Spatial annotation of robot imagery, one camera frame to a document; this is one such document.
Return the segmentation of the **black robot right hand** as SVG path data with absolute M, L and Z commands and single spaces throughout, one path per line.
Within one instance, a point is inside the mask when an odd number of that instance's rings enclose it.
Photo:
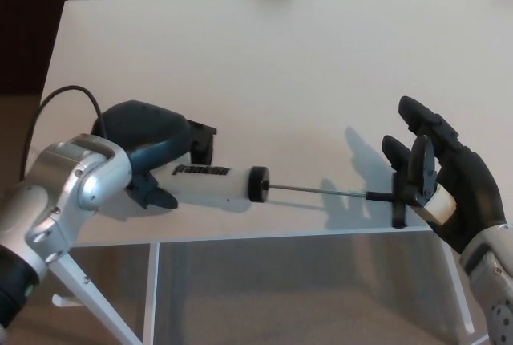
M 499 187 L 481 156 L 458 139 L 438 113 L 403 96 L 398 113 L 416 135 L 411 148 L 386 135 L 382 151 L 394 170 L 394 201 L 420 212 L 428 226 L 454 251 L 462 253 L 479 233 L 503 225 L 506 218 Z M 455 210 L 446 221 L 430 221 L 427 203 L 444 189 Z

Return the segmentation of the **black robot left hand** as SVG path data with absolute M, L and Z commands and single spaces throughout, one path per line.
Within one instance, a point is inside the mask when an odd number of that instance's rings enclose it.
M 91 133 L 120 146 L 132 168 L 127 195 L 140 207 L 176 209 L 178 201 L 160 188 L 151 171 L 185 156 L 192 164 L 210 165 L 217 129 L 185 116 L 138 100 L 107 109 Z

